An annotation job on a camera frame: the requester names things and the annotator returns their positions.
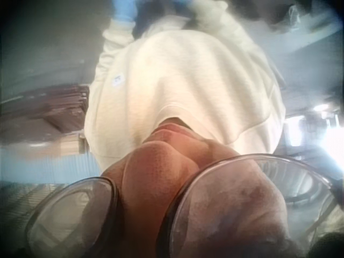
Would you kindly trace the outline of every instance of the safety glasses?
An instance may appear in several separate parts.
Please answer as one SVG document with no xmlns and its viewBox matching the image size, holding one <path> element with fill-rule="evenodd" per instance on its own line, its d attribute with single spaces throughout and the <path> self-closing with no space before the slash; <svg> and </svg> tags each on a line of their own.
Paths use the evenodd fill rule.
<svg viewBox="0 0 344 258">
<path fill-rule="evenodd" d="M 291 239 L 305 251 L 317 228 L 343 203 L 342 181 L 288 157 L 252 154 L 216 162 L 189 179 L 170 204 L 156 241 L 158 258 L 200 257 L 231 244 L 228 232 L 240 216 L 233 211 L 234 186 L 249 191 L 233 178 L 234 171 L 261 174 L 262 182 L 277 187 L 286 203 Z M 37 258 L 122 257 L 127 252 L 124 221 L 111 180 L 81 180 L 36 208 L 26 227 L 27 249 Z"/>
</svg>

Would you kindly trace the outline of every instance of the man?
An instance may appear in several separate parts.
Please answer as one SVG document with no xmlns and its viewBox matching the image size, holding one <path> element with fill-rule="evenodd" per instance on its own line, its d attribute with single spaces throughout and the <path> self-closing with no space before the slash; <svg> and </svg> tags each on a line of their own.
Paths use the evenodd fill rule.
<svg viewBox="0 0 344 258">
<path fill-rule="evenodd" d="M 198 30 L 167 16 L 134 41 L 135 0 L 113 0 L 90 86 L 85 135 L 119 190 L 127 241 L 141 257 L 154 257 L 163 216 L 189 178 L 222 159 L 272 153 L 285 116 L 275 73 L 227 4 L 178 2 L 195 13 Z M 255 243 L 232 248 L 233 257 L 292 257 L 281 193 L 257 169 L 237 169 L 230 180 L 238 181 L 229 208 L 246 211 L 232 221 L 241 229 L 232 242 Z M 273 247 L 258 244 L 271 236 Z"/>
</svg>

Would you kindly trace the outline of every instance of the white sweatshirt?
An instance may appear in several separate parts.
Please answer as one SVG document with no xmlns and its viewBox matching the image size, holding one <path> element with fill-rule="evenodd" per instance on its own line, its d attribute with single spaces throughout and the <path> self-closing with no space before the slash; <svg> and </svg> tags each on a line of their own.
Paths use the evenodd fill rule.
<svg viewBox="0 0 344 258">
<path fill-rule="evenodd" d="M 285 108 L 266 56 L 226 3 L 194 0 L 191 8 L 199 31 L 167 17 L 136 41 L 135 23 L 112 21 L 104 32 L 85 121 L 103 171 L 172 117 L 240 154 L 275 150 Z"/>
</svg>

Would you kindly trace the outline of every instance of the blue glove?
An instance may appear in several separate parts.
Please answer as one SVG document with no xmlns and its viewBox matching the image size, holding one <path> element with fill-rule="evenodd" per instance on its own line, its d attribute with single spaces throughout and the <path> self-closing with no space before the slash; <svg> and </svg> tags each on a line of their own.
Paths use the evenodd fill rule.
<svg viewBox="0 0 344 258">
<path fill-rule="evenodd" d="M 112 0 L 115 20 L 133 22 L 138 16 L 137 0 Z"/>
<path fill-rule="evenodd" d="M 173 2 L 188 5 L 192 2 L 192 0 L 173 0 Z"/>
</svg>

